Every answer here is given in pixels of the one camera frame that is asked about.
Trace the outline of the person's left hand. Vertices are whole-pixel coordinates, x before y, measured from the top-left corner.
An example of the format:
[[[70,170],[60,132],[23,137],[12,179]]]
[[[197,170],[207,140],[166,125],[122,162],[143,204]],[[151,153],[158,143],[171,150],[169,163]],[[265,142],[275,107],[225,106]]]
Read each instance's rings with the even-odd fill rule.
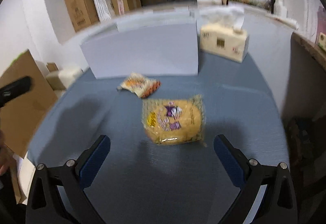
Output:
[[[4,143],[4,133],[0,135],[0,175],[3,175],[12,164],[12,153]]]

